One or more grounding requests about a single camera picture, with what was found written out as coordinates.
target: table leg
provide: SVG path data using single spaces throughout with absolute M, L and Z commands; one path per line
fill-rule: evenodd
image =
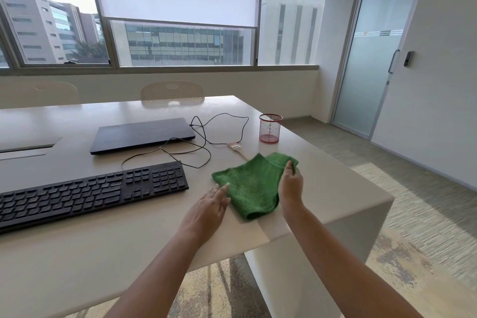
M 366 262 L 392 201 L 326 224 Z M 273 318 L 339 318 L 341 313 L 302 252 L 288 235 L 245 253 Z

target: chair backrest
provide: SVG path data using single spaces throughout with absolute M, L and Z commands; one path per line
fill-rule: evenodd
M 70 83 L 0 79 L 0 109 L 79 103 L 78 90 Z
M 204 90 L 196 83 L 186 81 L 156 82 L 141 89 L 143 106 L 167 106 L 171 101 L 181 105 L 198 105 L 204 102 Z

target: pen holder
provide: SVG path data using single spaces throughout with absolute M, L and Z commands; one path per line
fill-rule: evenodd
M 274 113 L 260 115 L 260 141 L 277 143 L 280 138 L 280 125 L 283 117 Z

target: glass door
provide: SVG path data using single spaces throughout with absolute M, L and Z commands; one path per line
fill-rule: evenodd
M 331 123 L 368 138 L 414 0 L 361 0 Z

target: green microfiber cloth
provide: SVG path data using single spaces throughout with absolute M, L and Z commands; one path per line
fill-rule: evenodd
M 271 213 L 278 205 L 278 183 L 288 161 L 293 169 L 298 161 L 282 153 L 274 152 L 263 157 L 257 154 L 247 163 L 212 174 L 223 186 L 230 182 L 228 196 L 235 209 L 246 220 Z

